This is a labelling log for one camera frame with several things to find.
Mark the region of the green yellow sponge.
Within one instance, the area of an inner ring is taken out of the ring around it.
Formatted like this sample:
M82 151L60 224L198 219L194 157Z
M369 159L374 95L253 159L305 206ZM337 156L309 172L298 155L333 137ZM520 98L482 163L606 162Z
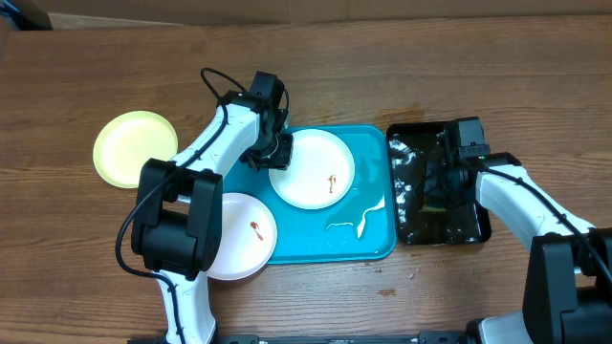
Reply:
M425 204L422 206L424 212L447 212L448 209L442 204Z

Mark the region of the white plate blue rim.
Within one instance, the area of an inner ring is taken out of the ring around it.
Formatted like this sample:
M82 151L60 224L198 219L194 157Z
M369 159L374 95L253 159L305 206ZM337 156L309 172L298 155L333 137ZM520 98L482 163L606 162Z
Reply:
M339 202L349 191L356 166L347 144L320 129L292 133L291 163L285 170L270 170L276 194L286 203L318 210Z

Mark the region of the white plate pink rim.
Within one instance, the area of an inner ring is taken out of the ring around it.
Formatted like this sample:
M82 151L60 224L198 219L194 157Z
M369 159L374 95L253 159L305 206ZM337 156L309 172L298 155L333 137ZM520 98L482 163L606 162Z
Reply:
M277 241L271 211L253 196L223 195L222 237L210 278L235 281L247 278L267 265Z

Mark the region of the white plate green rim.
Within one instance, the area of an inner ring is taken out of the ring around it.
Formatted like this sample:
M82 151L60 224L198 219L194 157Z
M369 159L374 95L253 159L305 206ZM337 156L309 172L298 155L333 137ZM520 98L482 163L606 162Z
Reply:
M93 162L99 176L120 188L136 188L144 164L151 158L167 161L178 152L171 123L150 111L131 111L108 122L99 132Z

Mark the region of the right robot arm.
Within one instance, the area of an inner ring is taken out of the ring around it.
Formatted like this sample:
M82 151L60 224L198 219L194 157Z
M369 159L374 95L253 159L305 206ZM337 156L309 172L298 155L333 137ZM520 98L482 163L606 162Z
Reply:
M522 307L474 320L465 343L608 343L611 231L573 215L510 153L492 153L479 118L446 121L426 165L423 204L492 212L529 252Z

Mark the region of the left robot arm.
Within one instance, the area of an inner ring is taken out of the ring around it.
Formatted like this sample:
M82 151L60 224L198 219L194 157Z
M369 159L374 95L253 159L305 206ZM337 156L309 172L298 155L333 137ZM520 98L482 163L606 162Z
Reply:
M258 72L250 87L215 99L213 120L188 148L143 165L136 205L116 240L120 267L160 285L165 343L220 340L207 272L222 239L224 178L236 162L255 171L291 163L289 94L276 75Z

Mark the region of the black rectangular water tray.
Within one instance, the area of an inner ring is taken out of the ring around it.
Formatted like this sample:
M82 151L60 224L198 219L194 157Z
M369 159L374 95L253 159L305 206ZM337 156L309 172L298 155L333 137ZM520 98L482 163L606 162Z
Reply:
M466 245L488 241L488 211L475 197L447 212L424 212L426 163L446 121L396 123L386 132L398 239L412 246Z

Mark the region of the teal plastic tray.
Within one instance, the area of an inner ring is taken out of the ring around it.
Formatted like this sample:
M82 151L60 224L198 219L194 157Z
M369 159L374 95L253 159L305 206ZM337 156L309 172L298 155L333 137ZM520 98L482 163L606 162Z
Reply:
M236 163L224 180L226 192L245 193L268 207L277 224L271 265L377 260L395 247L397 234L386 138L371 125L322 128L343 140L356 173L337 203L306 210L286 203L273 190L268 171Z

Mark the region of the dark object top left corner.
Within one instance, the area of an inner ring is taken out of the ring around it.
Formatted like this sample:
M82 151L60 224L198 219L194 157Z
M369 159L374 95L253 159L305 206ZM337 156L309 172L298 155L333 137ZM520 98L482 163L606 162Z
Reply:
M1 15L11 20L19 31L51 31L53 25L34 0L1 0Z

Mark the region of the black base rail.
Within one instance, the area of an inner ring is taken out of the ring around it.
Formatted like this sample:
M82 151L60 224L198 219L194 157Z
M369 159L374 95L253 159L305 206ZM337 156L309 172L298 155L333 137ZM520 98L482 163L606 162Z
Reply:
M345 337L282 336L259 337L255 334L216 334L216 344L477 344L478 340L466 333L456 331L432 331L406 335L364 335Z

